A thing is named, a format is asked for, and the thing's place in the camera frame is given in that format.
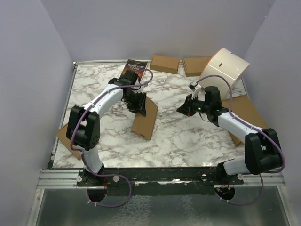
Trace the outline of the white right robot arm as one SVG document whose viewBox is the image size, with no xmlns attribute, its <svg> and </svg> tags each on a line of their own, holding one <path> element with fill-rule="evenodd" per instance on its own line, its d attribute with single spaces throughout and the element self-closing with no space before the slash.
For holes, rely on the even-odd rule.
<svg viewBox="0 0 301 226">
<path fill-rule="evenodd" d="M 192 94 L 187 95 L 184 104 L 177 109 L 177 112 L 189 117 L 196 113 L 205 114 L 209 122 L 227 130 L 244 142 L 243 157 L 218 164 L 216 179 L 219 183 L 227 184 L 233 179 L 233 175 L 258 175 L 283 165 L 276 131 L 252 126 L 230 112 L 228 108 L 222 107 L 220 91 L 217 87 L 206 87 L 203 101 Z"/>
</svg>

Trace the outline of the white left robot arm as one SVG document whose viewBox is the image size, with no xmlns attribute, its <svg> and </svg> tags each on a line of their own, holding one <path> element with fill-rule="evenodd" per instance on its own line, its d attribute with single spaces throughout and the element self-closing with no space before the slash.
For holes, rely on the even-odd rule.
<svg viewBox="0 0 301 226">
<path fill-rule="evenodd" d="M 66 137 L 71 141 L 70 148 L 80 152 L 92 185 L 98 186 L 104 179 L 101 172 L 104 165 L 96 147 L 100 139 L 100 119 L 118 101 L 124 101 L 130 112 L 146 116 L 146 93 L 135 93 L 133 88 L 146 86 L 150 81 L 141 84 L 139 73 L 126 70 L 119 78 L 109 80 L 104 91 L 88 104 L 71 109 Z"/>
</svg>

